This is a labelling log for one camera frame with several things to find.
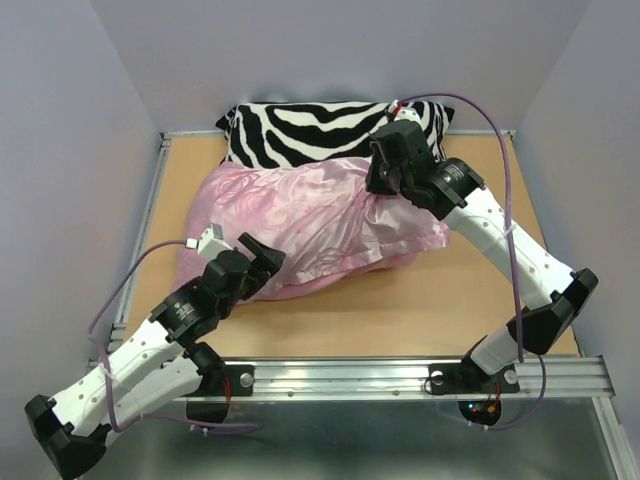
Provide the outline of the pink floral satin pillowcase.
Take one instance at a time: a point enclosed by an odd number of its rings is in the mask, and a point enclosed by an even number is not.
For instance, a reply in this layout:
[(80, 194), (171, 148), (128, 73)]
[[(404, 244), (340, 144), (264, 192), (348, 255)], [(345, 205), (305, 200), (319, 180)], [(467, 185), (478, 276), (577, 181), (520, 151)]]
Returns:
[(450, 231), (428, 211), (400, 196), (366, 191), (369, 165), (356, 157), (276, 169), (223, 162), (201, 183), (185, 233), (198, 238), (218, 224), (232, 246), (248, 233), (284, 252), (283, 267), (256, 301), (309, 295), (446, 247)]

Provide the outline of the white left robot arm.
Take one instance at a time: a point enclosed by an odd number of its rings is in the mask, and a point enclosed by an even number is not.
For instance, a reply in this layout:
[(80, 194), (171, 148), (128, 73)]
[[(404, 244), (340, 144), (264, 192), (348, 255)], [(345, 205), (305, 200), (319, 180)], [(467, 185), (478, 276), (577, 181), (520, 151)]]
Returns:
[(156, 417), (172, 400), (229, 384), (224, 361), (202, 338), (264, 287), (286, 258), (248, 233), (238, 240), (242, 250), (230, 246), (216, 225), (185, 240), (206, 260), (202, 274), (162, 300), (112, 353), (98, 344), (99, 362), (83, 378), (26, 403), (32, 434), (61, 478), (88, 472), (117, 435)]

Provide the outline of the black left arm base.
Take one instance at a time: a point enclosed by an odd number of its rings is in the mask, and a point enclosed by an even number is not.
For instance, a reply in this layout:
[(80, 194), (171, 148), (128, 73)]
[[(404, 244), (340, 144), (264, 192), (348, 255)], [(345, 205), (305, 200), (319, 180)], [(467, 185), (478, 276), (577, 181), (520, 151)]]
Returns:
[(187, 418), (225, 422), (234, 400), (253, 395), (254, 381), (255, 367), (246, 363), (226, 364), (221, 371), (205, 375), (198, 388), (187, 396)]

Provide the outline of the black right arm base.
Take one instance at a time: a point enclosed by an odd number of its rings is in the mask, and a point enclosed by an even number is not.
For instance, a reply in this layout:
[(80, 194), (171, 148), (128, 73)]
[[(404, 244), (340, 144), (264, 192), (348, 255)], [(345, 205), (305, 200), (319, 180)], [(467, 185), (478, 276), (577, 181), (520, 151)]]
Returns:
[(487, 375), (470, 363), (436, 363), (428, 367), (423, 391), (433, 396), (458, 396), (462, 417), (472, 425), (496, 427), (502, 415), (502, 397), (520, 392), (513, 365)]

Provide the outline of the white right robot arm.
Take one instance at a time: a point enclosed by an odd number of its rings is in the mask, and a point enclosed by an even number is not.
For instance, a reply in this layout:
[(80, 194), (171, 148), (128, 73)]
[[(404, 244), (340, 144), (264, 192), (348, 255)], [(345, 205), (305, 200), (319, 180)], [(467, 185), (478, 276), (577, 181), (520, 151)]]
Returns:
[(369, 192), (400, 195), (470, 242), (510, 281), (519, 313), (481, 339), (460, 366), (482, 390), (524, 353), (543, 355), (581, 313), (599, 279), (555, 259), (499, 205), (484, 179), (458, 158), (435, 160), (421, 127), (398, 120), (371, 137)]

